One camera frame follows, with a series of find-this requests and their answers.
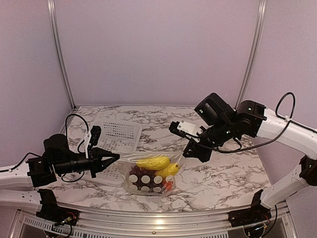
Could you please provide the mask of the orange mini pumpkin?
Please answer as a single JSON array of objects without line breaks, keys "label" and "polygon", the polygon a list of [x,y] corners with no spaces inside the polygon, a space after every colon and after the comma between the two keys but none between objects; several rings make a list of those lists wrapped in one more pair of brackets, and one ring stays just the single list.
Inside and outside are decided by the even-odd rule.
[{"label": "orange mini pumpkin", "polygon": [[172,181],[163,181],[162,184],[162,193],[166,193],[168,191],[171,191],[173,189],[174,182]]}]

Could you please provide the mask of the clear zip top bag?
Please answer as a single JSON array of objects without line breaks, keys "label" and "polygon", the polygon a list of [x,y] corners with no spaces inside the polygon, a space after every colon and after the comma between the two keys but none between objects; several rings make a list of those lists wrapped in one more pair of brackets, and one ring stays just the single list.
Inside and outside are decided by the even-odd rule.
[{"label": "clear zip top bag", "polygon": [[183,163],[180,152],[131,152],[121,154],[115,165],[127,192],[164,196],[175,189]]}]

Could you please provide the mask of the dark red grape bunch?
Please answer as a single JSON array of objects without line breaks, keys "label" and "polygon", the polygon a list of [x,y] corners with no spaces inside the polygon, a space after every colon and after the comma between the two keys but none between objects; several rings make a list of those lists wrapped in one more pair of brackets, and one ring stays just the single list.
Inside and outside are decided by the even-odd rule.
[{"label": "dark red grape bunch", "polygon": [[163,178],[156,176],[155,172],[134,166],[127,178],[128,188],[142,193],[162,193]]}]

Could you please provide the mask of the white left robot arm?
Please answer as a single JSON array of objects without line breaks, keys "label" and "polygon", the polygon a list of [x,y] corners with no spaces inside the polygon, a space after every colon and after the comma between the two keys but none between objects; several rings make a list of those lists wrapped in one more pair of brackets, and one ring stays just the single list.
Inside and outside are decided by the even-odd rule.
[{"label": "white left robot arm", "polygon": [[42,156],[34,155],[28,161],[0,172],[0,203],[35,211],[50,221],[75,217],[76,211],[60,207],[52,190],[44,186],[57,180],[57,176],[89,171],[94,179],[97,173],[119,160],[120,155],[100,148],[86,154],[67,148],[49,148]]}]

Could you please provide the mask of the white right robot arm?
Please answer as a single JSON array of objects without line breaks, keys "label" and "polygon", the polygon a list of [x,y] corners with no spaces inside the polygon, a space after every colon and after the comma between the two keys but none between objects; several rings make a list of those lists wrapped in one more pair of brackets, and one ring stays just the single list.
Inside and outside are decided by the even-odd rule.
[{"label": "white right robot arm", "polygon": [[202,162],[210,159],[212,152],[222,152],[230,139],[247,135],[254,139],[271,186],[257,191],[246,209],[228,214],[232,226],[243,226],[271,217],[277,204],[298,191],[317,183],[317,131],[282,116],[277,110],[254,102],[243,101],[232,109],[223,100],[212,95],[203,100],[196,112],[207,127],[181,121],[176,130],[188,140],[185,157]]}]

